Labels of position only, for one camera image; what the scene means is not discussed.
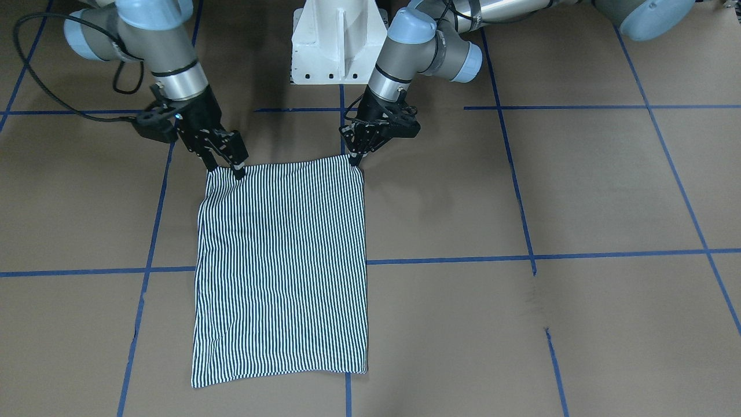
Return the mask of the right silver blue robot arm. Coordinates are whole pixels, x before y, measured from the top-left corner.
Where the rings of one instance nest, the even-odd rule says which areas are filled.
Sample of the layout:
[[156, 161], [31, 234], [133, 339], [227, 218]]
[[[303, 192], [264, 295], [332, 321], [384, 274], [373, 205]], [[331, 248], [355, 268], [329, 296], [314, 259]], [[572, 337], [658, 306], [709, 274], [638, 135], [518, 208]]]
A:
[[96, 61], [143, 64], [153, 76], [153, 103], [133, 119], [141, 137], [172, 144], [182, 140], [207, 170], [223, 158], [237, 179], [248, 151], [237, 130], [222, 126], [222, 111], [196, 55], [185, 22], [191, 1], [92, 1], [64, 22], [67, 44]]

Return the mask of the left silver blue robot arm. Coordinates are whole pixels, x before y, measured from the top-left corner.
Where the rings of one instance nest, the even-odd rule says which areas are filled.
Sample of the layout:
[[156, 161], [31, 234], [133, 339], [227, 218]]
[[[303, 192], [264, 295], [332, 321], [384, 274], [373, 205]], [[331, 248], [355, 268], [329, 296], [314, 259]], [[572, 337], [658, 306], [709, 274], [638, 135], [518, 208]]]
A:
[[357, 113], [344, 112], [339, 128], [349, 163], [357, 167], [369, 153], [396, 138], [413, 138], [421, 129], [417, 110], [406, 103], [416, 75], [450, 82], [475, 79], [483, 63], [478, 45], [461, 34], [495, 24], [509, 24], [559, 1], [412, 1], [400, 8], [367, 86], [355, 101]]

